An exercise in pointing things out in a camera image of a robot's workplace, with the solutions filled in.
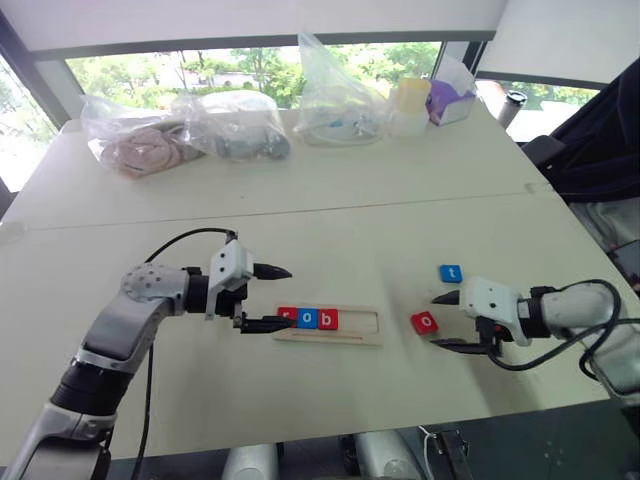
black cable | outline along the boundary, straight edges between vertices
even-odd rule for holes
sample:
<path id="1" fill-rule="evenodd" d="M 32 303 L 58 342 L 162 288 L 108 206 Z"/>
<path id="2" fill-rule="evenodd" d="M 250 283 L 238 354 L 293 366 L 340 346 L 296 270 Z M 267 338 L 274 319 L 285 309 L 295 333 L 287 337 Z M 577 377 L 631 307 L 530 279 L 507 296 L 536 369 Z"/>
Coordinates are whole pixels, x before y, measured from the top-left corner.
<path id="1" fill-rule="evenodd" d="M 618 290 L 616 290 L 616 288 L 609 282 L 606 282 L 604 280 L 592 280 L 592 283 L 599 283 L 600 285 L 607 287 L 609 292 L 611 292 L 611 295 L 613 295 L 613 310 L 611 311 L 611 317 L 609 318 L 609 321 L 604 324 L 605 328 L 602 332 L 602 335 L 597 338 L 593 345 L 591 345 L 584 351 L 578 362 L 580 371 L 590 379 L 597 382 L 598 379 L 596 378 L 596 376 L 587 369 L 587 362 L 593 357 L 595 351 L 600 348 L 600 346 L 607 340 L 607 338 L 609 338 L 609 335 L 611 335 L 611 332 L 616 327 L 616 324 L 618 323 L 618 317 L 620 316 L 620 310 L 622 308 L 622 299 L 620 298 Z"/>
<path id="2" fill-rule="evenodd" d="M 226 228 L 212 228 L 212 227 L 196 228 L 195 230 L 189 230 L 188 232 L 181 233 L 177 237 L 173 237 L 167 243 L 162 245 L 158 250 L 156 250 L 151 255 L 149 255 L 149 257 L 144 262 L 145 263 L 153 262 L 158 255 L 160 255 L 168 247 L 170 247 L 171 245 L 173 245 L 176 242 L 179 242 L 183 238 L 190 237 L 191 235 L 195 235 L 197 233 L 208 233 L 208 232 L 224 233 L 227 236 L 226 243 L 229 243 L 231 240 L 234 240 L 234 239 L 238 238 L 238 234 L 236 232 L 234 232 L 233 230 L 226 229 Z"/>
<path id="3" fill-rule="evenodd" d="M 142 468 L 142 459 L 144 458 L 144 451 L 147 448 L 147 438 L 149 437 L 149 424 L 151 423 L 151 381 L 153 379 L 153 343 L 149 346 L 149 352 L 147 355 L 147 391 L 144 399 L 144 425 L 142 426 L 142 436 L 140 437 L 140 444 L 138 445 L 138 456 L 136 457 L 136 463 L 133 466 L 133 472 L 131 472 L 131 480 L 136 480 L 140 476 L 140 469 Z"/>
<path id="4" fill-rule="evenodd" d="M 183 238 L 190 237 L 191 235 L 196 235 L 198 233 L 224 233 L 227 238 L 225 243 L 229 243 L 231 240 L 235 240 L 238 238 L 238 234 L 233 230 L 228 230 L 226 228 L 196 228 L 195 230 L 189 230 L 188 232 L 181 233 L 180 235 L 173 237 L 167 243 L 158 248 L 155 252 L 153 252 L 149 257 L 145 260 L 145 263 L 153 262 L 158 255 L 164 252 L 168 247 L 173 245 L 176 242 L 179 242 Z M 153 343 L 149 347 L 149 353 L 147 356 L 147 390 L 144 400 L 144 424 L 142 426 L 142 436 L 140 437 L 140 445 L 138 447 L 138 455 L 136 457 L 136 463 L 133 466 L 133 471 L 131 472 L 131 480 L 137 480 L 140 476 L 140 469 L 142 467 L 142 460 L 144 459 L 144 452 L 147 448 L 147 438 L 149 437 L 149 424 L 151 420 L 151 384 L 153 379 Z"/>
<path id="5" fill-rule="evenodd" d="M 616 321 L 616 325 L 629 325 L 629 324 L 633 324 L 633 323 L 640 323 L 640 318 L 625 318 L 625 319 Z M 500 360 L 498 357 L 496 357 L 495 353 L 493 353 L 491 351 L 487 352 L 487 356 L 489 357 L 489 360 L 491 360 L 494 364 L 496 364 L 500 368 L 503 368 L 505 370 L 509 370 L 511 372 L 522 372 L 524 370 L 529 370 L 531 368 L 535 368 L 538 365 L 541 365 L 544 362 L 546 362 L 548 360 L 551 360 L 555 356 L 557 356 L 560 353 L 564 352 L 567 348 L 571 347 L 572 345 L 575 345 L 576 343 L 578 343 L 583 338 L 588 337 L 589 335 L 597 332 L 598 330 L 600 330 L 602 328 L 605 328 L 607 325 L 608 325 L 607 323 L 601 323 L 599 325 L 594 325 L 593 327 L 590 327 L 590 328 L 580 332 L 579 334 L 575 335 L 571 339 L 569 339 L 569 340 L 563 342 L 562 344 L 558 345 L 553 350 L 549 350 L 544 355 L 541 355 L 538 358 L 535 358 L 535 359 L 531 360 L 530 362 L 522 363 L 520 365 L 512 365 L 512 364 L 509 364 L 509 363 L 504 363 L 502 360 Z"/>

plastic bag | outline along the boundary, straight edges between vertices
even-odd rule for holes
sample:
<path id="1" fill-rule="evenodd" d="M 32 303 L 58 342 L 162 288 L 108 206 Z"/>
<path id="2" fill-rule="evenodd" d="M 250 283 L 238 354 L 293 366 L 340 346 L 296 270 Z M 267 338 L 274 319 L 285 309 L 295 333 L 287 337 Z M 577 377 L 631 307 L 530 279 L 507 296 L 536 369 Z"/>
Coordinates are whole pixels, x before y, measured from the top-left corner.
<path id="1" fill-rule="evenodd" d="M 361 145 L 384 134 L 386 100 L 344 71 L 310 33 L 298 35 L 307 83 L 295 131 L 310 145 Z"/>
<path id="2" fill-rule="evenodd" d="M 185 95 L 171 105 L 185 119 L 182 139 L 197 150 L 225 158 L 289 155 L 278 106 L 269 96 L 251 90 Z"/>
<path id="3" fill-rule="evenodd" d="M 82 128 L 96 159 L 130 177 L 173 168 L 203 153 L 182 141 L 185 122 L 176 115 L 130 108 L 84 96 Z"/>

white table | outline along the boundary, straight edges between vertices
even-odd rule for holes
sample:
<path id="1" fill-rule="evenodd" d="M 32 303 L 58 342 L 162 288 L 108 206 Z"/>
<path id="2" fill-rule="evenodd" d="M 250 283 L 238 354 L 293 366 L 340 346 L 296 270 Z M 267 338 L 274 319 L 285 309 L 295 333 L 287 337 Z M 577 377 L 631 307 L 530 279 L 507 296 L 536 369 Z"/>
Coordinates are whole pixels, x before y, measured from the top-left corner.
<path id="1" fill-rule="evenodd" d="M 295 113 L 284 113 L 293 125 Z M 72 122 L 5 220 L 41 229 L 221 218 L 522 193 L 546 184 L 479 103 L 467 121 L 433 127 L 423 138 L 353 148 L 293 142 L 282 162 L 203 157 L 131 180 L 98 164 Z"/>
<path id="2" fill-rule="evenodd" d="M 473 338 L 473 321 L 429 307 L 447 287 L 436 266 L 459 262 L 522 288 L 601 277 L 628 305 L 633 293 L 555 196 L 514 195 L 335 211 L 144 225 L 33 231 L 0 249 L 3 319 L 0 463 L 6 463 L 79 341 L 118 288 L 122 272 L 172 235 L 204 225 L 237 228 L 258 259 L 295 277 L 253 281 L 246 307 L 277 302 L 369 305 L 383 317 L 384 345 L 295 344 L 240 336 L 230 321 L 168 319 L 157 340 L 148 453 L 160 455 L 267 441 L 438 423 L 558 407 L 606 395 L 577 370 L 576 348 L 548 365 L 513 374 L 484 358 L 447 352 L 418 337 L 409 315 L 430 308 L 446 336 Z M 570 249 L 559 245 L 569 241 Z M 162 261 L 206 265 L 220 245 L 201 236 Z M 508 348 L 517 361 L 527 350 Z M 120 408 L 113 452 L 133 456 L 145 375 Z"/>

purple box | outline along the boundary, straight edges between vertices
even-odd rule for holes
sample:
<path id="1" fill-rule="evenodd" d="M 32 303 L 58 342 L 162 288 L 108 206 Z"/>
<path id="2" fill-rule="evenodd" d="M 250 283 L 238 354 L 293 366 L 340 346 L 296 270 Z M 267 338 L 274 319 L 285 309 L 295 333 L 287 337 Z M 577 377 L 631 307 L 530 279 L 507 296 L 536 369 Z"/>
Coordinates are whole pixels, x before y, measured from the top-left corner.
<path id="1" fill-rule="evenodd" d="M 427 111 L 433 123 L 446 125 L 467 118 L 475 99 L 476 95 L 471 90 L 460 96 L 448 83 L 441 80 L 431 80 Z"/>

